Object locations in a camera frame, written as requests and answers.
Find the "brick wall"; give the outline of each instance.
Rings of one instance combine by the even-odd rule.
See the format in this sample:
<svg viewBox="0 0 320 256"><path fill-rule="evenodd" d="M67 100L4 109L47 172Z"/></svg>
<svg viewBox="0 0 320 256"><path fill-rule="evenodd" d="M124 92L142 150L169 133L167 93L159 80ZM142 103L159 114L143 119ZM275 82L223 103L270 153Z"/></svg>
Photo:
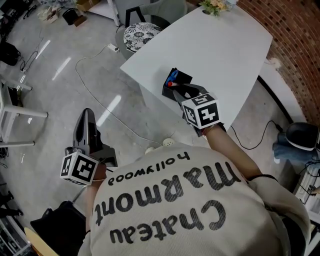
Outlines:
<svg viewBox="0 0 320 256"><path fill-rule="evenodd" d="M267 58L280 60L278 71L306 120L320 126L320 9L314 0L239 0L237 5L271 33Z"/></svg>

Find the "white table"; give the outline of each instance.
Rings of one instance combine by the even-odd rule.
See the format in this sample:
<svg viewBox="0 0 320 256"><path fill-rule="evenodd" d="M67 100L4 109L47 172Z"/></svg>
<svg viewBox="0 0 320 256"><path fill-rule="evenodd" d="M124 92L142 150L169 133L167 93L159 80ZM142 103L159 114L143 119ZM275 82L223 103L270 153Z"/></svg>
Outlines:
<svg viewBox="0 0 320 256"><path fill-rule="evenodd" d="M180 117L178 104L162 96L162 87L171 68L192 76L192 84L217 96L228 129L254 86L271 41L270 33L238 6L219 18L200 7L159 33L121 70L140 84L147 107Z"/></svg>

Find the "black bag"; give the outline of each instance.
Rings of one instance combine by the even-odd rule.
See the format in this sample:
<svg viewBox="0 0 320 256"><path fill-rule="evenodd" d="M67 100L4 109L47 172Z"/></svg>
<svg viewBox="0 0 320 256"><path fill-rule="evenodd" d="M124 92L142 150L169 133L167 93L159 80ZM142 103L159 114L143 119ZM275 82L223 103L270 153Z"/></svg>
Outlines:
<svg viewBox="0 0 320 256"><path fill-rule="evenodd" d="M17 50L15 46L8 42L1 42L0 61L3 61L4 63L10 66L14 66L17 64L20 55L20 52Z"/></svg>

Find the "wire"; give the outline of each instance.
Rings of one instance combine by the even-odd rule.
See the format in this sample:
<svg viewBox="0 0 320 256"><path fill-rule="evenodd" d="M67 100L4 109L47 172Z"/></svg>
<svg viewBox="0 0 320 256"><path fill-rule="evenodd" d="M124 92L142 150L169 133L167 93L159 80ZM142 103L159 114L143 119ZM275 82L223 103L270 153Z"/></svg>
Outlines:
<svg viewBox="0 0 320 256"><path fill-rule="evenodd" d="M0 166L2 166L2 167L4 167L4 168L8 169L8 165L6 165L6 164L5 164L5 163L3 163L3 162L0 162Z"/></svg>
<svg viewBox="0 0 320 256"><path fill-rule="evenodd" d="M268 127L268 124L270 124L270 123L274 123L274 125L275 125L276 127L278 126L278 124L276 124L273 120L270 120L270 121L266 124L266 126L265 126L265 128L264 128L264 131L263 131L262 138L261 138L260 142L258 143L258 145L254 146L254 147L252 147L252 148L247 148L247 147L243 146L243 145L241 144L239 138L238 138L238 135L237 135L237 133L236 133L236 130L232 127L232 125L231 125L231 128L232 128L232 130L234 131L235 137L236 137L237 140L239 141L241 147L243 147L243 148L246 149L246 150L253 150L253 149L257 148L257 147L261 144L262 140L264 139L265 132L266 132L266 129L267 129L267 127Z"/></svg>
<svg viewBox="0 0 320 256"><path fill-rule="evenodd" d="M304 170L307 169L307 167L309 167L309 166L311 166L311 165L314 165L314 164L316 164L316 162L311 162L311 161L307 162L307 163L304 165L304 168L303 168L298 174L300 175Z"/></svg>
<svg viewBox="0 0 320 256"><path fill-rule="evenodd" d="M118 117L116 117L109 109L107 109L104 105L102 105L102 104L100 103L100 101L91 93L91 91L89 91L89 89L86 87L85 82L82 80L80 74L78 73L77 65L78 65L78 63L79 63L80 61L82 61L82 60L84 60L84 59L93 59L93 58L97 57L100 53L102 53L102 51L103 51L107 46L108 46L108 44L105 45L105 46L102 48L102 50L99 51L99 52L98 52L96 55L94 55L94 56L91 56L91 57L83 57L83 58L79 59L79 60L77 61L77 63L75 64L75 67L74 67L75 72L76 72L77 75L79 76L79 78L80 78L80 80L81 80L84 88L88 91L88 93L95 99L96 102L98 102L105 110L107 110L115 119L117 119L121 124L123 124L127 129L129 129L129 130L130 130L133 134L135 134L137 137L139 137L139 138L141 138L141 139L143 139L143 140L146 140L146 141L148 141L148 142L156 143L156 144L159 144L159 145L162 146L162 144L159 143L159 142L157 142L157 141L154 141L154 140L151 140L151 139L142 137L142 136L140 136L139 134L137 134L137 133L136 133L135 131L133 131L130 127L128 127L124 122L122 122Z"/></svg>
<svg viewBox="0 0 320 256"><path fill-rule="evenodd" d="M123 24L120 24L120 26L118 26L118 28L116 29L115 33L118 33L118 30L123 26Z"/></svg>
<svg viewBox="0 0 320 256"><path fill-rule="evenodd" d="M25 61L24 57L23 57L23 56L21 55L21 53L19 52L20 57L21 57L21 59L20 59L19 61L22 60L22 62L21 62L21 64L20 64L20 71L21 71L21 72L26 73L26 72L31 68L32 63L35 61L36 57L38 56L38 53L39 53L38 51L39 51L40 44L41 44L41 42L42 42L43 39L44 39L44 37L40 37L41 32L42 32L42 29L43 29L43 28L40 29L40 32L39 32L39 35L38 35L38 37L39 37L41 40L40 40L40 42L38 43L37 47L35 48L36 50L30 55L30 57L28 58L27 61ZM32 57L34 54L35 54L35 56L34 56L34 58L32 59L31 63L29 64L29 67L26 68L26 66L28 65L28 62L30 61L31 57Z"/></svg>
<svg viewBox="0 0 320 256"><path fill-rule="evenodd" d="M299 184L299 186L305 191L305 192L307 192L307 194L309 195L309 196L315 196L315 194L310 194L301 184Z"/></svg>
<svg viewBox="0 0 320 256"><path fill-rule="evenodd" d="M32 57L34 54L35 54L35 56L34 56L33 60L31 61L29 67L28 67L28 68L25 68L25 67L27 66L28 62L30 61L31 57ZM22 62L21 62L21 64L20 64L20 70L21 70L21 72L24 72L24 73L25 73L25 72L27 72L27 71L30 69L30 67L31 67L32 63L35 61L37 55L38 55L38 51L35 50L35 51L30 55L30 57L29 57L29 59L28 59L27 61L25 61L25 60L24 60L24 57L21 56L21 59L22 59Z"/></svg>

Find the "patterned stool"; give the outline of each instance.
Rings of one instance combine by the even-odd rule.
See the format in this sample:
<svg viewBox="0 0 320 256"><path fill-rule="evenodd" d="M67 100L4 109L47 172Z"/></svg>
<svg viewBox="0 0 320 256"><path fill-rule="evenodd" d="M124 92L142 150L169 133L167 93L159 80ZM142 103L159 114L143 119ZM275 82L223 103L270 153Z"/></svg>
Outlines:
<svg viewBox="0 0 320 256"><path fill-rule="evenodd" d="M160 27L149 22L140 22L128 26L123 34L126 47L136 52L162 31Z"/></svg>

